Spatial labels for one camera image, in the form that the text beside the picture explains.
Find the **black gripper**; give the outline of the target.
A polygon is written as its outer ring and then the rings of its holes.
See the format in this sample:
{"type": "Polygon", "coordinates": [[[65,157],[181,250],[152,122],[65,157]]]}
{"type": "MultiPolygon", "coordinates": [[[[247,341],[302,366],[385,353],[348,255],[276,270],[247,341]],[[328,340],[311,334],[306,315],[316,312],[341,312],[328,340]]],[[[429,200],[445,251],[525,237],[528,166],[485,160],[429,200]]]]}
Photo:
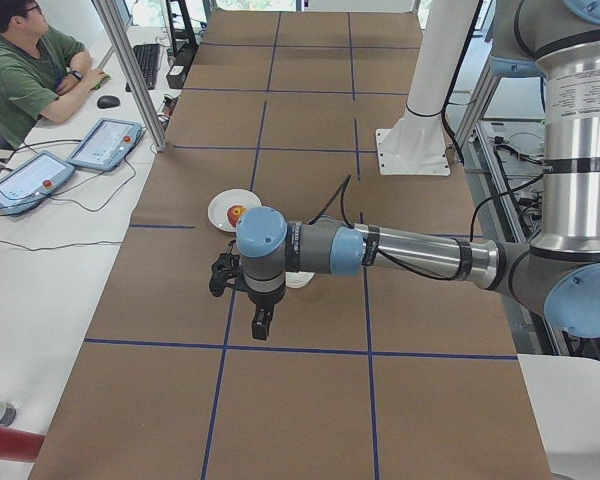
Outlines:
{"type": "Polygon", "coordinates": [[[255,313],[251,322],[252,338],[266,341],[269,336],[270,325],[274,317],[274,308],[285,295],[284,288],[277,288],[268,292],[250,290],[248,297],[255,305],[255,313]]]}

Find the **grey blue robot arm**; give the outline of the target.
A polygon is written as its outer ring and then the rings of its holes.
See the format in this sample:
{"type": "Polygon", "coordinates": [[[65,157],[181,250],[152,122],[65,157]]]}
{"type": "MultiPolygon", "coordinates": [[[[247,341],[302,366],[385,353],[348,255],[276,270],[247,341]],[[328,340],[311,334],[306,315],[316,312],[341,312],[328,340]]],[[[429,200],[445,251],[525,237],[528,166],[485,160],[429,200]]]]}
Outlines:
{"type": "Polygon", "coordinates": [[[540,232],[526,245],[472,243],[250,209],[237,224],[236,286],[254,303],[254,338],[267,338],[287,272],[372,265],[470,281],[565,332],[600,337],[600,1],[501,1],[493,34],[494,61],[536,65],[547,81],[540,232]]]}

